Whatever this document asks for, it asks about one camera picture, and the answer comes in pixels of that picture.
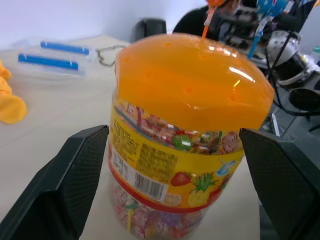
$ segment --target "black cable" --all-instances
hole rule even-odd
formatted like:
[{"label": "black cable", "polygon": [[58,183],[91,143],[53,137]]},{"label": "black cable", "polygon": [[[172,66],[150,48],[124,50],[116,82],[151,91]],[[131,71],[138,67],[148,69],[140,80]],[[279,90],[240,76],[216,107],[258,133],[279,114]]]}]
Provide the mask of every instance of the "black cable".
[{"label": "black cable", "polygon": [[314,111],[314,112],[298,112],[298,111],[291,111],[291,110],[287,110],[281,103],[281,100],[280,100],[280,95],[279,95],[279,91],[278,91],[278,87],[277,87],[277,82],[276,80],[274,79],[273,77],[273,72],[274,72],[274,69],[276,67],[276,64],[278,63],[283,51],[285,50],[289,40],[291,37],[294,36],[294,33],[293,31],[290,31],[283,46],[281,47],[278,55],[276,56],[275,60],[274,60],[274,63],[272,65],[272,67],[270,68],[270,64],[269,64],[269,59],[268,59],[268,52],[267,52],[267,48],[265,49],[265,58],[266,58],[266,64],[267,64],[267,68],[268,68],[268,71],[269,71],[269,74],[268,74],[268,82],[271,83],[271,85],[274,87],[274,91],[275,91],[275,96],[276,96],[276,99],[278,102],[276,102],[275,100],[273,100],[273,103],[280,109],[282,109],[283,111],[285,111],[287,114],[290,114],[290,115],[293,115],[293,116],[299,116],[299,117],[310,117],[310,116],[317,116],[317,115],[320,115],[320,111]]}]

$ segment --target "barcode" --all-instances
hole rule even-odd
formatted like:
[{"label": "barcode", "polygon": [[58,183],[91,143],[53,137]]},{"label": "barcode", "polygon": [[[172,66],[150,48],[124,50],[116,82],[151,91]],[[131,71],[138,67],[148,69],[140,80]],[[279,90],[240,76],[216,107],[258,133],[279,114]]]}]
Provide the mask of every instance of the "barcode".
[{"label": "barcode", "polygon": [[160,200],[164,190],[164,184],[144,177],[138,172],[135,173],[134,187],[154,200]]}]

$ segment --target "orange lid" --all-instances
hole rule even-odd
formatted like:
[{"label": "orange lid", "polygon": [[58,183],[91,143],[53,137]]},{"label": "orange lid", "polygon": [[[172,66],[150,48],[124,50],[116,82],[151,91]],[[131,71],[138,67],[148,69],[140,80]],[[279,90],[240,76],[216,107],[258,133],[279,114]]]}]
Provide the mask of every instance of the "orange lid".
[{"label": "orange lid", "polygon": [[156,35],[122,50],[117,96],[185,130],[258,129],[273,89],[245,56],[188,34]]}]

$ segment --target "red stripe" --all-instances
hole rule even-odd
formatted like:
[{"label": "red stripe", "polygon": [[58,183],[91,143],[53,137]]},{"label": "red stripe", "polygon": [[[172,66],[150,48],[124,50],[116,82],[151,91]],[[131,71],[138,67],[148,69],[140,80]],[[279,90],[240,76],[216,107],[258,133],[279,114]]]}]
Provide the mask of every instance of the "red stripe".
[{"label": "red stripe", "polygon": [[188,214],[188,213],[194,213],[201,209],[205,209],[209,207],[209,204],[198,206],[198,207],[192,207],[192,208],[177,208],[177,207],[169,207],[164,206],[158,203],[155,203],[153,201],[150,201],[148,199],[145,199],[143,196],[132,190],[115,172],[111,165],[111,159],[108,160],[109,169],[112,173],[112,176],[117,181],[117,183],[133,198],[135,198],[137,201],[141,202],[142,204],[153,208],[155,210],[166,212],[166,213],[172,213],[172,214]]}]

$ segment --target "pineapple illustration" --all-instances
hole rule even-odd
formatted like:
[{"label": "pineapple illustration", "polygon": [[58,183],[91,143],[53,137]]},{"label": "pineapple illustration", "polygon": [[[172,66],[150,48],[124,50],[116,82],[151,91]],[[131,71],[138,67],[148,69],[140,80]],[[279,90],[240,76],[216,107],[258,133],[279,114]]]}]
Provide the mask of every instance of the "pineapple illustration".
[{"label": "pineapple illustration", "polygon": [[197,176],[192,183],[195,189],[191,190],[188,195],[188,204],[190,207],[199,207],[207,203],[210,191],[207,191],[209,186],[216,185],[218,180],[213,180],[214,173],[203,173]]}]

